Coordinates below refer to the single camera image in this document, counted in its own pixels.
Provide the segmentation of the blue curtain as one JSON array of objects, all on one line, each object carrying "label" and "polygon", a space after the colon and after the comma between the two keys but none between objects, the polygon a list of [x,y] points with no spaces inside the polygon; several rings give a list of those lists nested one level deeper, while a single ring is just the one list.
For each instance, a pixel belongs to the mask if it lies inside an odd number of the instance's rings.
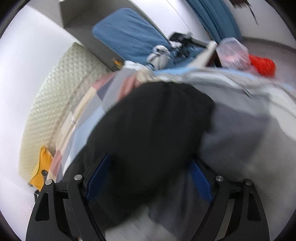
[{"label": "blue curtain", "polygon": [[240,29],[229,8],[221,0],[186,0],[211,38],[220,43],[225,38],[242,40]]}]

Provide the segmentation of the cream quilted headboard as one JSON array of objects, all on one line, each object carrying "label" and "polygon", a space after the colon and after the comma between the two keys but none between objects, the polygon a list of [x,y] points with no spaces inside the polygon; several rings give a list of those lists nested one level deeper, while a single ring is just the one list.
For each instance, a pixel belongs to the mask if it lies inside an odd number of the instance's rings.
[{"label": "cream quilted headboard", "polygon": [[41,146],[54,154],[56,139],[70,110],[91,85],[111,72],[87,48],[74,42],[43,82],[23,132],[18,173],[30,181]]}]

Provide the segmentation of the clear plastic container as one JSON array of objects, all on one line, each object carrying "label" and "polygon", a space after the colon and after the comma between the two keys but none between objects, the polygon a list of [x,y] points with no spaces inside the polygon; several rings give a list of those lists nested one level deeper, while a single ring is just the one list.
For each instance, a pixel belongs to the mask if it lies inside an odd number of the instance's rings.
[{"label": "clear plastic container", "polygon": [[223,39],[216,52],[223,68],[248,70],[251,67],[248,49],[234,37]]}]

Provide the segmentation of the yellow cushion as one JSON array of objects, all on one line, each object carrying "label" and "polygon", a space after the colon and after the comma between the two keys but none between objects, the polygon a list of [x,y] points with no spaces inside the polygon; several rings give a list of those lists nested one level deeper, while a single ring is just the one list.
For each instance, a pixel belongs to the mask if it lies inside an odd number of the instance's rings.
[{"label": "yellow cushion", "polygon": [[30,184],[36,187],[39,191],[41,191],[46,181],[52,160],[53,156],[50,151],[45,146],[42,146],[39,152],[38,162],[30,179]]}]

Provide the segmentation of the red mesh object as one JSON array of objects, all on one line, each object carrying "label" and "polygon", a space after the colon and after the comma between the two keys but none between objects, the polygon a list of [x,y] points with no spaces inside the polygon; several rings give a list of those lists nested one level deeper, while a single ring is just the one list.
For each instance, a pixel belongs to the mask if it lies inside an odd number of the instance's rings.
[{"label": "red mesh object", "polygon": [[274,77],[276,71],[276,65],[274,61],[268,58],[262,58],[259,56],[249,54],[250,63],[254,66],[257,72],[265,77]]}]

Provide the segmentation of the patchwork colour-block duvet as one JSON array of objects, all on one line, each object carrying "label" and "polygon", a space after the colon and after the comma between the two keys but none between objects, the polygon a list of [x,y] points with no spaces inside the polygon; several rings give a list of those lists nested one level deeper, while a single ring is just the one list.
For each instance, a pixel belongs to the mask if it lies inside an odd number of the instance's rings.
[{"label": "patchwork colour-block duvet", "polygon": [[69,181],[104,153],[89,208],[106,240],[190,240],[213,200],[197,160],[255,185],[270,240],[295,240],[295,88],[249,74],[125,69],[67,117],[51,166]]}]

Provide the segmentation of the black puffer jacket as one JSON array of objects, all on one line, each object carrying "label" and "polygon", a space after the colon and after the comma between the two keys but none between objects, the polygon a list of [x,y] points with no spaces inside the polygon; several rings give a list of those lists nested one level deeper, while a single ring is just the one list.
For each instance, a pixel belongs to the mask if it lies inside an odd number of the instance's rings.
[{"label": "black puffer jacket", "polygon": [[142,84],[98,122],[63,180],[109,154],[107,180],[89,209],[102,230],[116,226],[195,158],[214,108],[215,102],[192,85]]}]

